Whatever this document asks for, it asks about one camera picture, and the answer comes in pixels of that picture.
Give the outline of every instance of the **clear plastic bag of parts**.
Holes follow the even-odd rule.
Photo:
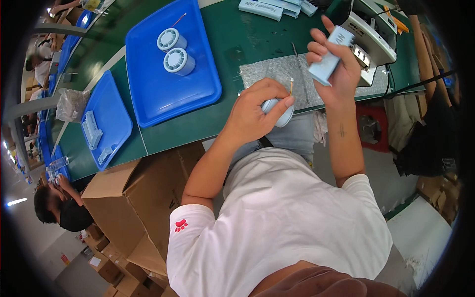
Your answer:
[[[56,118],[65,122],[80,123],[83,117],[91,91],[76,91],[71,89],[59,89],[59,97],[56,108]]]

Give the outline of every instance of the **cardboard box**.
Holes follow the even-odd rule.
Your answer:
[[[129,262],[166,275],[169,217],[201,153],[200,142],[157,153],[99,172],[86,187],[84,204]]]
[[[101,237],[99,240],[95,240],[91,236],[88,236],[83,240],[94,252],[102,251],[109,244],[109,240],[105,236]]]
[[[26,89],[27,91],[31,91],[31,89],[33,88],[33,81],[35,80],[34,77],[29,77],[27,78],[27,81],[26,81]]]
[[[423,118],[426,115],[427,112],[427,101],[426,101],[426,96],[416,96],[417,98],[417,105],[419,107],[419,115],[421,118]]]
[[[110,285],[108,288],[107,288],[107,291],[104,293],[104,297],[114,297],[115,294],[117,293],[117,289],[114,288],[112,285]]]
[[[150,286],[150,297],[160,297],[160,296],[162,296],[164,291],[165,291],[164,288],[162,288],[159,285],[153,283]]]
[[[41,175],[40,175],[40,180],[41,180],[41,183],[44,185],[44,186],[47,186],[48,185],[48,179],[46,178],[46,172],[42,172]]]
[[[94,240],[100,240],[104,236],[104,233],[102,233],[101,228],[99,228],[94,223],[86,228],[86,232]]]
[[[170,283],[168,282],[168,277],[166,276],[161,276],[157,274],[155,277],[149,275],[148,278],[163,289],[170,285]]]
[[[425,198],[427,201],[430,201],[432,205],[435,206],[435,202],[437,202],[437,199],[442,193],[441,187],[446,182],[448,182],[448,180],[443,176],[420,176],[416,184],[416,189],[423,198]]]
[[[127,297],[149,297],[150,290],[147,289],[141,282],[130,277],[124,277],[117,285],[117,291],[121,292]]]
[[[117,277],[121,274],[119,268],[109,259],[101,254],[94,254],[89,260],[89,265],[94,268],[103,279],[108,283],[114,283]]]
[[[143,283],[147,279],[147,274],[145,271],[138,265],[133,264],[124,256],[120,256],[119,259],[115,261],[115,264],[118,266],[119,270],[126,276],[134,278],[139,282]]]
[[[179,297],[179,296],[177,293],[175,293],[175,291],[173,291],[173,289],[170,286],[168,286],[163,292],[163,294],[161,295],[161,297]]]
[[[79,7],[74,7],[73,9],[71,9],[69,11],[69,13],[67,14],[66,16],[66,19],[71,23],[71,24],[76,24],[77,23],[77,20],[79,19],[79,17],[81,16],[81,14],[83,13],[84,9],[83,8],[79,8]]]
[[[109,260],[112,262],[116,262],[119,257],[121,257],[121,254],[119,250],[115,247],[114,244],[109,243],[102,251],[101,254],[104,256],[108,257]]]
[[[26,91],[25,92],[25,102],[30,100],[32,94],[33,94],[33,91]]]

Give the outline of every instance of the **cloth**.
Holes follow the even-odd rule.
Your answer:
[[[374,279],[392,246],[368,177],[341,189],[299,155],[263,148],[240,160],[215,219],[202,205],[170,215],[170,286],[181,297],[243,297],[268,275],[308,261]]]
[[[421,122],[415,95],[399,95],[384,100],[388,119],[388,142],[397,151],[406,146],[417,122]]]
[[[315,142],[320,142],[323,146],[326,145],[326,136],[325,134],[328,133],[328,126],[326,122],[326,113],[322,113],[321,111],[315,110],[313,112],[313,140]]]
[[[51,49],[47,46],[48,43],[45,43],[44,45],[40,46],[39,48],[39,53],[41,56],[44,58],[51,58],[53,56],[53,52]],[[35,67],[35,79],[38,81],[38,83],[43,86],[46,78],[49,77],[49,63],[50,61],[43,61],[41,62],[38,66]]]
[[[312,113],[298,114],[294,115],[284,127],[274,127],[266,137],[274,147],[294,152],[311,164],[314,161],[313,128]],[[240,147],[234,153],[229,171],[239,160],[263,147],[264,145],[257,140]]]
[[[61,204],[59,225],[71,232],[79,232],[94,222],[86,207],[79,206],[76,200],[70,199]]]
[[[398,153],[399,173],[439,176],[456,169],[458,162],[458,114],[436,88],[427,104],[424,123],[417,122],[407,145]]]

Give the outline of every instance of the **hand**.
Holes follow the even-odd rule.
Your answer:
[[[65,177],[64,175],[60,174],[58,176],[58,182],[59,182],[59,185],[61,186],[61,188],[63,189],[71,189],[71,184],[69,183],[69,180],[67,179],[67,177]]]
[[[261,104],[273,98],[283,98],[268,114]],[[270,78],[264,78],[242,91],[236,99],[231,114],[221,131],[237,148],[257,140],[269,133],[277,120],[294,103],[294,98],[283,85]]]
[[[56,186],[54,185],[53,182],[48,182],[48,186],[49,186],[49,188],[50,188],[51,190],[53,190],[53,191],[58,191],[58,189],[56,188]]]
[[[53,7],[49,13],[52,13],[52,14],[57,14],[58,12],[60,12],[62,10],[62,6],[61,5],[57,5],[55,7]]]
[[[56,41],[52,41],[51,42],[51,47],[50,47],[51,51],[56,51],[56,47],[57,47]]]
[[[335,26],[329,18],[322,15],[322,22],[328,32],[332,32]],[[322,97],[326,108],[347,109],[355,108],[354,96],[356,86],[360,81],[361,67],[356,61],[352,51],[341,45],[336,45],[327,40],[325,34],[319,29],[310,30],[310,35],[315,41],[307,45],[307,63],[311,65],[314,62],[320,62],[322,56],[330,51],[342,60],[328,79],[332,86],[324,86],[313,80],[317,93]]]

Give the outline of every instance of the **stool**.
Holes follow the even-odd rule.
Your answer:
[[[371,150],[389,153],[389,140],[388,140],[388,119],[386,117],[386,110],[382,106],[362,106],[356,105],[356,122],[358,125],[358,134],[360,135],[360,122],[359,117],[362,115],[368,115],[374,118],[381,127],[381,135],[377,137],[377,143],[371,144],[365,141],[361,141],[361,146],[369,148]]]

